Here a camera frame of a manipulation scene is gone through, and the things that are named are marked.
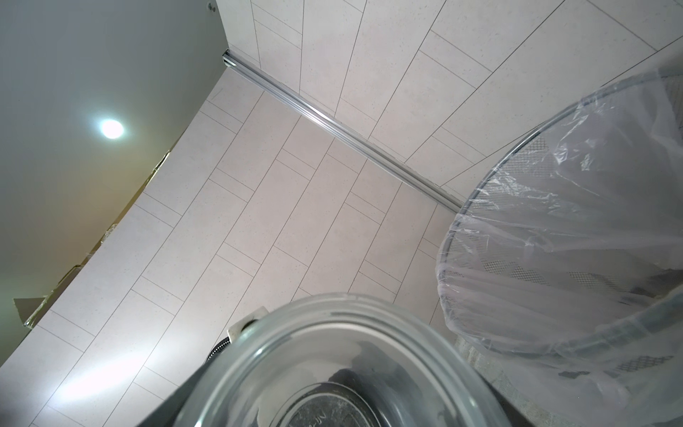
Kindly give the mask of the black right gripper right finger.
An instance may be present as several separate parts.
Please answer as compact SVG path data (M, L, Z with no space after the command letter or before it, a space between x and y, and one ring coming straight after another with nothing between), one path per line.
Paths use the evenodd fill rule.
M499 391L494 388L494 386L492 386L492 384L490 384L490 382L485 379L483 375L480 375L480 378L496 397L498 404L503 409L503 412L505 413L505 416L508 418L508 421L512 427L534 427L534 425L526 418L526 416L519 412L516 407L510 403L510 400L507 400L505 396L499 393Z

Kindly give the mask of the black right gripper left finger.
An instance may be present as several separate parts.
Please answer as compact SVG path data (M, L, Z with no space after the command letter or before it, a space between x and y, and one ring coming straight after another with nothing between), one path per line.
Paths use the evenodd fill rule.
M208 363L204 363L185 383L183 383L167 400L157 407L151 414L142 420L138 427L170 427L190 395L193 393L202 376L208 369Z

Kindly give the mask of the aluminium corner profile left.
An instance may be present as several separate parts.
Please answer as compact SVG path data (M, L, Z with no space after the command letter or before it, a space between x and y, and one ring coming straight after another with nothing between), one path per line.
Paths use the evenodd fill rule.
M230 49L224 52L222 60L228 69L233 69L246 80L259 86L275 99L295 110L303 117L306 117L349 148L371 160L388 174L393 175L400 181L403 181L403 183L408 184L456 214L462 208L462 203L455 197L441 190L435 184L430 183L420 174L410 170L406 165L398 162L398 160L391 157L385 151L375 147L375 145L368 142L355 131L337 122L333 117L320 110L320 108L304 100L299 94L279 85L277 81L257 69L247 60L234 54Z

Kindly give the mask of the green lidded rice jar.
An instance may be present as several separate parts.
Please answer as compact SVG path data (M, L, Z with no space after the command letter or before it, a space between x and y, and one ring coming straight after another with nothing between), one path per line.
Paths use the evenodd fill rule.
M506 426L485 381L409 311L317 295L256 320L213 359L180 426Z

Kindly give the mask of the round ceiling light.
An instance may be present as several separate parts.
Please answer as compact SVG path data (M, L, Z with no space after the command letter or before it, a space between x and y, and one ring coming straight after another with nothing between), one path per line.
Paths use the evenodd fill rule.
M99 130L101 134L108 140L118 140L126 135L126 128L124 125L113 118L105 118L99 122Z

